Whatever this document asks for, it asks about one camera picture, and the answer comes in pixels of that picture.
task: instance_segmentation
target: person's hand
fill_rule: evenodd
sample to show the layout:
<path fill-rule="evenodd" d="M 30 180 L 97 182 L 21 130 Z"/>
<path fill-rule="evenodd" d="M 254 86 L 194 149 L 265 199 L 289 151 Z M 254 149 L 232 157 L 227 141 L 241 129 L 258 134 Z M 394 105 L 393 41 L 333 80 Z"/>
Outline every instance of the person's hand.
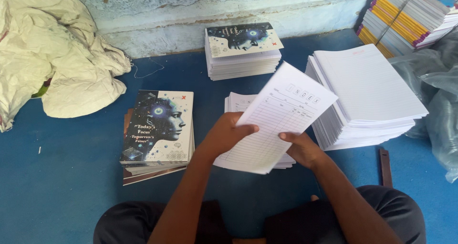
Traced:
<path fill-rule="evenodd" d="M 301 135 L 280 133 L 278 136 L 283 141 L 293 143 L 286 153 L 309 169 L 312 169 L 318 161 L 328 157 L 305 132 Z"/>
<path fill-rule="evenodd" d="M 226 112 L 208 132 L 199 149 L 210 152 L 214 158 L 223 154 L 237 144 L 244 137 L 259 131 L 256 125 L 243 125 L 236 127 L 235 123 L 243 112 Z"/>

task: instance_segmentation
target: blue floor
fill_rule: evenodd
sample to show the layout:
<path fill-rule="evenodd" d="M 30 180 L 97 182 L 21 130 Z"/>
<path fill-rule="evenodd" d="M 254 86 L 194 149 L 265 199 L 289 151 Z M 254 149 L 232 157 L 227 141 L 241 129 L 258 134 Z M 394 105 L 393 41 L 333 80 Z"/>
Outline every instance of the blue floor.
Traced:
<path fill-rule="evenodd" d="M 315 50 L 343 50 L 361 45 L 352 30 L 282 40 L 283 59 L 301 71 Z M 110 106 L 73 119 L 50 118 L 40 99 L 17 114 L 11 131 L 0 134 L 0 243 L 85 244 L 111 206 L 126 200 L 167 202 L 183 172 L 123 187 L 118 158 L 124 113 L 138 89 L 193 91 L 196 144 L 224 111 L 229 92 L 257 94 L 271 74 L 212 82 L 203 52 L 134 60 L 137 76 L 119 80 L 127 92 Z M 417 201 L 431 244 L 458 239 L 458 185 L 448 183 L 428 140 L 401 136 L 381 146 L 390 152 L 394 187 Z M 355 186 L 379 184 L 377 147 L 328 152 Z M 262 235 L 263 218 L 297 206 L 319 194 L 310 171 L 295 165 L 255 175 L 213 167 L 205 199 L 218 199 L 233 236 Z"/>

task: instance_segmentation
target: dark pants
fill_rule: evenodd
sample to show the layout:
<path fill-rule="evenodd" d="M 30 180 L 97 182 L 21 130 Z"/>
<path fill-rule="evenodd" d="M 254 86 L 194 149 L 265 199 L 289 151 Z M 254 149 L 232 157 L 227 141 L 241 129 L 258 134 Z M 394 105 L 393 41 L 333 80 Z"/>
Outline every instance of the dark pants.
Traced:
<path fill-rule="evenodd" d="M 407 244 L 425 244 L 423 214 L 408 195 L 382 186 L 357 188 L 361 196 Z M 124 202 L 108 209 L 94 231 L 94 244 L 145 244 L 165 204 Z M 267 243 L 347 243 L 331 204 L 326 200 L 305 203 L 268 217 L 264 223 Z M 176 227 L 180 234 L 180 225 Z M 230 244 L 217 201 L 202 203 L 196 243 Z"/>

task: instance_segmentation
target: white sack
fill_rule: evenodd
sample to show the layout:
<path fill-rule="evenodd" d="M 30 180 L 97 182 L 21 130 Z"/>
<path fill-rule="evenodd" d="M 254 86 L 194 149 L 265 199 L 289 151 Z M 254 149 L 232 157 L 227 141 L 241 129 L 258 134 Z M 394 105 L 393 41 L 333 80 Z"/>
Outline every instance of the white sack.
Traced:
<path fill-rule="evenodd" d="M 96 112 L 125 92 L 130 60 L 95 34 L 79 0 L 0 0 L 0 131 L 43 84 L 48 116 Z"/>

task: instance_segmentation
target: index page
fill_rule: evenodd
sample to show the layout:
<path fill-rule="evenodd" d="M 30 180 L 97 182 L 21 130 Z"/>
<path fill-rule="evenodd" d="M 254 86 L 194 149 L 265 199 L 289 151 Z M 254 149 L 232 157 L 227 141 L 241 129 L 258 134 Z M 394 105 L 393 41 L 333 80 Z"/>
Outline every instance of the index page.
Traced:
<path fill-rule="evenodd" d="M 214 165 L 266 174 L 291 146 L 281 132 L 301 134 L 337 96 L 286 62 L 279 67 L 237 122 L 255 124 L 259 131 L 220 155 Z"/>

